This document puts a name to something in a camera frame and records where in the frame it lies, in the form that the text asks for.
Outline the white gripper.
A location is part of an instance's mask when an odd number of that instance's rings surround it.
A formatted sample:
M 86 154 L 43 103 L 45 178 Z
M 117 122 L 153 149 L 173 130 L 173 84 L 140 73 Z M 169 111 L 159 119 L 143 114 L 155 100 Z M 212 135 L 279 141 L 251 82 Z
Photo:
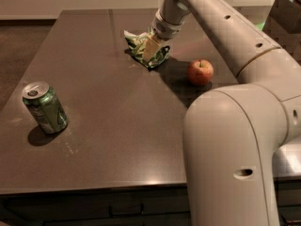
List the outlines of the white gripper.
M 182 16 L 178 16 L 176 13 L 162 15 L 160 10 L 155 13 L 151 23 L 154 33 L 164 41 L 175 38 L 181 31 L 182 25 Z M 157 36 L 148 36 L 145 41 L 145 49 L 142 58 L 146 62 L 149 62 L 161 47 L 161 42 Z

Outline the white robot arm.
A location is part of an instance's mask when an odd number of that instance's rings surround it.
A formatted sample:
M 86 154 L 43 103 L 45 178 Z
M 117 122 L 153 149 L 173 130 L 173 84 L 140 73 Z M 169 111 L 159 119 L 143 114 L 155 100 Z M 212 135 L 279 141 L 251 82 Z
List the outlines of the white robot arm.
M 279 226 L 274 151 L 300 135 L 300 66 L 224 0 L 164 0 L 145 58 L 193 15 L 237 80 L 199 96 L 183 123 L 193 226 Z

